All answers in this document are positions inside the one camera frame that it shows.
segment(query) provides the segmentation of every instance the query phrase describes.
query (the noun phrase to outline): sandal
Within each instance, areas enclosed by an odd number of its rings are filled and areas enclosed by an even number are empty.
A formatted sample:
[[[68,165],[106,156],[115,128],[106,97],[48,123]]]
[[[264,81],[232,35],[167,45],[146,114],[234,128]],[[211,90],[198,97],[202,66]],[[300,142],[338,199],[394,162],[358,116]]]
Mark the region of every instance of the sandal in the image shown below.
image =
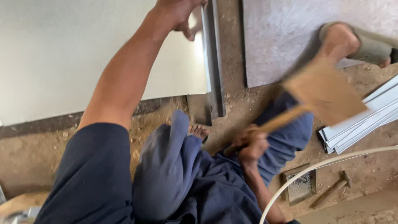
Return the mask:
[[[319,39],[321,41],[325,39],[328,28],[334,24],[347,25],[361,43],[358,51],[347,56],[348,59],[379,65],[391,57],[391,64],[398,62],[398,40],[364,30],[345,22],[334,21],[323,25],[319,32]]]

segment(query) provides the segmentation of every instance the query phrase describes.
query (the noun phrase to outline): white wire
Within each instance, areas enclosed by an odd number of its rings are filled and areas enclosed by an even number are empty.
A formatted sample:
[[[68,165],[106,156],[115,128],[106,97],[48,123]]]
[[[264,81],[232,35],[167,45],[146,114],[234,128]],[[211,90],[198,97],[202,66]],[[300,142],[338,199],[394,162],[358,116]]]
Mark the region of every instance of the white wire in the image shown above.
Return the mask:
[[[320,163],[317,163],[315,165],[312,165],[310,167],[308,167],[307,169],[299,172],[297,175],[295,175],[294,177],[292,177],[291,179],[289,179],[276,193],[275,195],[271,198],[271,200],[269,201],[267,207],[265,208],[263,215],[261,216],[260,219],[260,224],[264,224],[265,221],[265,217],[267,216],[269,209],[271,208],[271,206],[274,204],[275,200],[279,197],[279,195],[291,184],[293,183],[295,180],[297,180],[299,177],[303,176],[305,173],[320,168],[320,167],[324,167],[326,165],[331,165],[332,163],[335,163],[336,161],[340,160],[345,160],[345,159],[352,159],[354,157],[358,157],[361,155],[365,155],[365,154],[369,154],[369,153],[374,153],[374,152],[382,152],[382,151],[389,151],[389,150],[398,150],[398,146],[389,146],[389,147],[381,147],[381,148],[374,148],[374,149],[367,149],[367,150],[361,150],[361,151],[357,151],[357,152],[352,152],[352,153],[347,153],[344,155],[339,155],[337,157],[331,158],[331,159],[327,159],[324,160]]]

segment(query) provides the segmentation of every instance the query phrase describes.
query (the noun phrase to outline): hammer handle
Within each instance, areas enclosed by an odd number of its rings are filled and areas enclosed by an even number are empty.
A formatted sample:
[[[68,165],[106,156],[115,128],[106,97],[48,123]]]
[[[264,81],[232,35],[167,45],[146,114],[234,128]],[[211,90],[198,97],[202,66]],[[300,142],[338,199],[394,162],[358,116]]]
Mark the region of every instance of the hammer handle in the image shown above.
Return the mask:
[[[296,119],[297,117],[299,117],[300,115],[303,115],[304,113],[306,113],[308,111],[309,111],[308,106],[305,106],[305,105],[295,106],[294,108],[283,112],[282,114],[272,118],[271,120],[269,120],[268,122],[266,122],[265,124],[260,126],[258,130],[253,132],[253,135],[261,133],[261,132],[272,133],[276,129],[290,123],[291,121],[293,121],[294,119]],[[230,146],[224,150],[224,155],[226,157],[231,157],[231,156],[233,156],[234,153],[238,152],[239,150],[241,150],[244,147],[245,146],[242,146],[242,147]]]
[[[311,208],[318,209],[323,204],[325,204],[332,196],[333,193],[340,190],[347,184],[346,180],[339,180],[336,184],[334,184],[331,188],[329,188],[323,195],[321,195],[312,205]]]

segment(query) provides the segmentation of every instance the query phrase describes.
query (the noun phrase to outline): dirt floor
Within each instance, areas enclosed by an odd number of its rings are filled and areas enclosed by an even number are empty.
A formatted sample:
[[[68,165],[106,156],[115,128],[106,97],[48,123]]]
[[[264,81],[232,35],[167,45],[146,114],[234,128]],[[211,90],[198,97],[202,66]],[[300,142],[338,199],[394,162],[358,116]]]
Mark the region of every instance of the dirt floor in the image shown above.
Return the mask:
[[[220,43],[222,55],[222,76],[225,85],[227,115],[213,121],[209,141],[205,146],[214,154],[256,116],[280,92],[279,84],[245,88],[244,56],[238,0],[218,1]],[[366,95],[380,84],[398,74],[398,66],[379,69],[375,65],[363,64],[343,70],[347,80],[362,94]],[[140,148],[148,135],[159,125],[170,122],[175,109],[188,113],[185,97],[168,98],[167,103],[156,112],[135,116],[130,127],[131,174],[138,163]],[[322,126],[314,121],[313,131]],[[65,145],[76,132],[76,128],[30,134],[0,140],[0,184],[8,199],[19,194],[50,189]],[[356,143],[347,151],[373,147],[398,145],[398,122],[385,125]],[[288,162],[283,171],[297,166],[315,164],[327,158],[317,136],[313,134],[310,143],[302,152],[297,152],[295,160]],[[318,196],[339,179],[339,172],[345,170],[353,180],[352,188],[345,188],[335,195],[325,206],[371,194],[398,185],[398,153],[387,152],[366,155],[347,160],[317,171]],[[279,177],[273,179],[270,190],[275,192],[281,186]],[[312,212],[309,205],[317,198],[313,196],[295,206],[289,206],[285,198],[278,200],[287,218],[294,218]]]

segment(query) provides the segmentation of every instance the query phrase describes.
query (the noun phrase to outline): hand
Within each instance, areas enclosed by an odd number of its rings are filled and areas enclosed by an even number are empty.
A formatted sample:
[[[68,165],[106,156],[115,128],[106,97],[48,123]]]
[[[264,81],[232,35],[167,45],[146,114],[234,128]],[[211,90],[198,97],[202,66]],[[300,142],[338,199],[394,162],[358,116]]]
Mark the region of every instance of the hand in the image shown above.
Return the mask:
[[[188,19],[194,8],[200,4],[207,6],[209,0],[158,0],[154,10],[166,15],[165,19],[172,23],[172,30],[182,31],[184,36],[193,41],[194,33],[189,28]]]
[[[245,128],[234,140],[234,146],[243,146],[249,144],[248,147],[239,152],[238,159],[244,169],[257,169],[258,159],[265,153],[269,147],[266,133],[253,132],[258,130],[258,126],[252,124]]]

